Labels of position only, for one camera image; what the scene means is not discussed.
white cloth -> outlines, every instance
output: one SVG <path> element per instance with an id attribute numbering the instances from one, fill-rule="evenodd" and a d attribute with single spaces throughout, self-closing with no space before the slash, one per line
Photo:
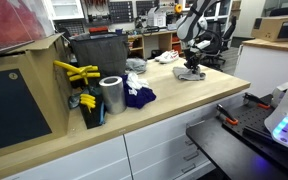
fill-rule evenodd
<path id="1" fill-rule="evenodd" d="M 126 83 L 136 90 L 140 90 L 142 87 L 149 88 L 149 84 L 146 79 L 139 79 L 135 72 L 130 72 L 127 76 Z"/>

roll of tape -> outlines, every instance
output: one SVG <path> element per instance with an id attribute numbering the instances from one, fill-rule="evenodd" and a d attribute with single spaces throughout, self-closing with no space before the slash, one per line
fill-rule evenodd
<path id="1" fill-rule="evenodd" d="M 111 76 L 100 81 L 104 104 L 110 114 L 119 114 L 126 109 L 122 78 Z"/>

